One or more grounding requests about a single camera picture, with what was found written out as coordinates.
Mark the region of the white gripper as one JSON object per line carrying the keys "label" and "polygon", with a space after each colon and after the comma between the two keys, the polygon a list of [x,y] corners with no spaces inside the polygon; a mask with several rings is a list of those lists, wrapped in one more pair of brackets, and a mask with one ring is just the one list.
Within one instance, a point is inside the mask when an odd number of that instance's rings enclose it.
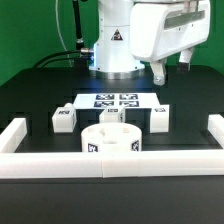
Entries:
{"label": "white gripper", "polygon": [[186,73],[194,46],[207,40],[210,0],[136,3],[130,17],[130,50],[140,60],[151,62],[153,82],[166,82],[166,57],[181,52],[177,72]]}

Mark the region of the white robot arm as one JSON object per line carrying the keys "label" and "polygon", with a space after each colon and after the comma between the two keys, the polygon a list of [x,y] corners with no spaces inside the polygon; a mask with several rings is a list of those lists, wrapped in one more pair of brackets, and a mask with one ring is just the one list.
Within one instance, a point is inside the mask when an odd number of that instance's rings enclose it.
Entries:
{"label": "white robot arm", "polygon": [[99,37],[89,70],[106,79],[130,79],[149,64],[156,85],[166,82],[166,60],[180,55],[190,70],[197,45],[210,30],[210,0],[98,0]]}

